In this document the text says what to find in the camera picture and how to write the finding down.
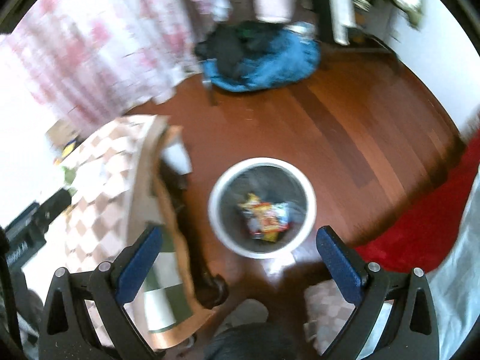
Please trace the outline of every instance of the trash can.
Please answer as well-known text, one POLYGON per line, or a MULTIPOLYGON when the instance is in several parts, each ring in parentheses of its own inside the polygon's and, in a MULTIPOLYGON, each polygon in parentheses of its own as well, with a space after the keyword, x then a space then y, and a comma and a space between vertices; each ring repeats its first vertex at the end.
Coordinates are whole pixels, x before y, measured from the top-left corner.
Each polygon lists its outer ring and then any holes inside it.
POLYGON ((235 253, 255 258, 275 258, 292 251, 308 237, 315 223, 314 189, 293 165, 274 158, 251 158, 228 169, 216 182, 208 202, 208 216, 217 238, 235 253), (252 239, 239 203, 248 193, 264 202, 289 207, 289 229, 277 242, 252 239))

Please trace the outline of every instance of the black cable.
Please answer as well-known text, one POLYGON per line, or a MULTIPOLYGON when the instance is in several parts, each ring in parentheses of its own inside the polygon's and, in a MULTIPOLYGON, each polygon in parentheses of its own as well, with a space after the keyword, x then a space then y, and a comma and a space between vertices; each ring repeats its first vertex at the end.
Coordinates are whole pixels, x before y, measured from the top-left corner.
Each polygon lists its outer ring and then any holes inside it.
POLYGON ((20 351, 22 351, 22 339, 20 338, 20 328, 18 327, 14 288, 11 285, 10 272, 4 254, 0 255, 0 281, 7 314, 8 330, 15 344, 17 344, 20 351))

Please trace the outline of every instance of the snack wrapper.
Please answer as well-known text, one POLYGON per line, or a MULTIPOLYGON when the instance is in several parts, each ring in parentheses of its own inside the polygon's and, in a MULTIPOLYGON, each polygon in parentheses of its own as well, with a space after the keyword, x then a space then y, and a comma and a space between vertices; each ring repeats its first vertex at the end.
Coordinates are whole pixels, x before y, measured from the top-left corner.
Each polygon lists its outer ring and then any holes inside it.
POLYGON ((263 202, 254 193, 239 204, 253 239, 276 242, 279 233, 289 228, 288 203, 263 202))

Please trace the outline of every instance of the person's foot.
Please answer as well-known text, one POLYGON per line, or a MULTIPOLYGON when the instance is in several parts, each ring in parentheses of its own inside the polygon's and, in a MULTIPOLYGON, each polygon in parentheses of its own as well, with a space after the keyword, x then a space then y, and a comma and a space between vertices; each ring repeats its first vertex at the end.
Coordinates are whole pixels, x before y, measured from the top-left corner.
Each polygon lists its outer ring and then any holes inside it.
POLYGON ((246 299, 223 320, 214 335, 247 323, 266 322, 267 318, 268 310, 263 303, 255 299, 246 299))

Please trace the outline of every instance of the metal bolt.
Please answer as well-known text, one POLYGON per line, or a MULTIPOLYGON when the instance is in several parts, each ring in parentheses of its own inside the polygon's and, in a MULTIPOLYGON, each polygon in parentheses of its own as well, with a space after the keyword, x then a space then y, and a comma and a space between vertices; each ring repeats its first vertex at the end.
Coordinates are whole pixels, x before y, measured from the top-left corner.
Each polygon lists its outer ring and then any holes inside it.
POLYGON ((111 266, 111 264, 108 261, 104 261, 104 262, 100 263, 100 265, 98 266, 98 270, 100 272, 106 272, 110 269, 110 266, 111 266))
POLYGON ((61 278, 65 274, 65 268, 59 268, 55 271, 55 276, 61 278))
POLYGON ((419 278, 423 276, 423 270, 421 268, 413 268, 413 273, 419 278))
POLYGON ((380 271, 380 265, 376 262, 369 262, 368 269, 370 269, 372 272, 378 272, 380 271))

